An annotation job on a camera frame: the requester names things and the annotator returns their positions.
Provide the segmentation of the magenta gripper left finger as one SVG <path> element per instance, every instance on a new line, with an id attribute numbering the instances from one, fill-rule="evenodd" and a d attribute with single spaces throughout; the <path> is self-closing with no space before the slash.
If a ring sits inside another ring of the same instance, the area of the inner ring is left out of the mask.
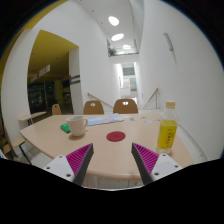
<path id="1" fill-rule="evenodd" d="M 44 170 L 81 186 L 93 154 L 93 144 L 90 143 L 66 156 L 57 156 Z"/>

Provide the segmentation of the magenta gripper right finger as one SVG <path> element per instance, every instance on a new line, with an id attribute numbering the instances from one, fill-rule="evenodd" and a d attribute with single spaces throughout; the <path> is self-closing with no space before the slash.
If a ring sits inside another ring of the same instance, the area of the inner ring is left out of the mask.
<path id="1" fill-rule="evenodd" d="M 131 153 L 144 185 L 148 185 L 182 169 L 182 166 L 168 154 L 157 154 L 137 143 L 132 144 Z"/>

